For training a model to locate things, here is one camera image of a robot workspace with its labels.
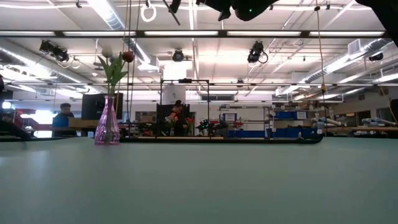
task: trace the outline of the person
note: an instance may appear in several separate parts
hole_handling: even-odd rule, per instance
[[[69,103],[62,103],[61,104],[61,113],[55,116],[55,118],[74,118],[75,115],[70,111],[70,104]],[[69,136],[76,136],[76,131],[54,131],[53,137],[69,137]]]
[[[172,113],[175,113],[175,116],[178,118],[174,125],[174,133],[176,136],[183,136],[187,125],[185,124],[185,116],[183,114],[183,105],[181,104],[181,100],[175,101]]]

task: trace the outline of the light fixture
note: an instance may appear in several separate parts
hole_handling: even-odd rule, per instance
[[[361,90],[363,90],[363,89],[364,89],[364,88],[358,88],[358,89],[355,89],[355,90],[351,90],[351,91],[348,91],[348,92],[344,93],[344,95],[353,94],[353,93],[356,93],[357,91],[361,91]]]
[[[8,85],[8,86],[11,87],[11,88],[17,88],[19,90],[29,91],[29,92],[32,92],[32,93],[36,92],[36,90],[34,90],[33,88],[25,86],[25,85],[19,85],[19,86]]]
[[[112,36],[135,36],[135,32],[124,31],[65,31],[63,34],[67,37],[112,37]]]
[[[184,54],[182,53],[182,50],[175,50],[172,59],[174,62],[182,62],[182,60],[184,60]]]
[[[398,78],[398,73],[397,74],[393,74],[393,75],[384,75],[381,78],[378,78],[377,80],[374,80],[373,83],[374,84],[378,84],[378,83],[382,83],[382,82],[388,82],[394,79]]]
[[[69,97],[72,97],[72,98],[82,98],[83,97],[83,94],[81,94],[81,93],[77,93],[77,92],[75,92],[75,91],[71,91],[71,90],[61,90],[61,89],[59,89],[59,90],[55,90],[58,94],[61,94],[61,95],[64,95],[64,96],[69,96]]]
[[[11,103],[10,102],[3,102],[2,103],[2,108],[3,109],[11,109]]]
[[[327,95],[325,95],[325,96],[319,96],[318,99],[319,99],[319,100],[323,100],[323,99],[327,100],[327,99],[330,99],[330,98],[334,98],[334,97],[336,97],[336,96],[338,96],[338,95],[339,95],[339,94],[327,94]]]
[[[145,31],[146,36],[205,36],[205,35],[218,35],[218,31],[198,31],[198,30],[189,30],[189,31]]]
[[[384,31],[313,31],[310,32],[310,37],[314,36],[336,36],[336,37],[344,37],[344,36],[361,36],[361,37],[380,37],[384,34]]]
[[[265,61],[260,61],[260,58],[262,55],[266,56]],[[260,62],[261,64],[267,63],[268,62],[268,55],[264,51],[264,45],[262,44],[262,41],[256,41],[252,48],[249,51],[249,56],[248,56],[248,62],[249,64],[255,64],[257,62]]]
[[[289,36],[297,37],[300,31],[227,31],[228,36]]]
[[[54,37],[55,33],[52,31],[18,31],[18,30],[3,30],[0,31],[0,36],[51,36]]]

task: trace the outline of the stage light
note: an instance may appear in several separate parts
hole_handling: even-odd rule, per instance
[[[371,61],[371,62],[376,62],[376,61],[382,60],[383,58],[384,58],[383,53],[379,53],[379,54],[370,56],[370,57],[369,57],[369,61]]]
[[[173,54],[173,61],[174,62],[182,62],[184,60],[184,54],[182,53],[182,50],[175,50]]]
[[[264,54],[267,57],[267,60],[262,62],[260,61],[261,55]],[[253,64],[253,63],[267,63],[268,62],[268,55],[264,52],[264,45],[262,44],[262,41],[256,41],[254,43],[252,49],[250,49],[250,53],[248,56],[248,62]]]
[[[46,55],[49,54],[59,62],[69,61],[68,50],[54,45],[49,40],[43,40],[39,50]]]

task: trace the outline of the desk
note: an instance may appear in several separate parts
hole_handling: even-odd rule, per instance
[[[397,223],[398,140],[0,143],[0,223]]]

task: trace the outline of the cardboard box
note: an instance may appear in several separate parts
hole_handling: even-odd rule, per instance
[[[96,128],[98,120],[82,120],[80,118],[69,118],[69,128]]]

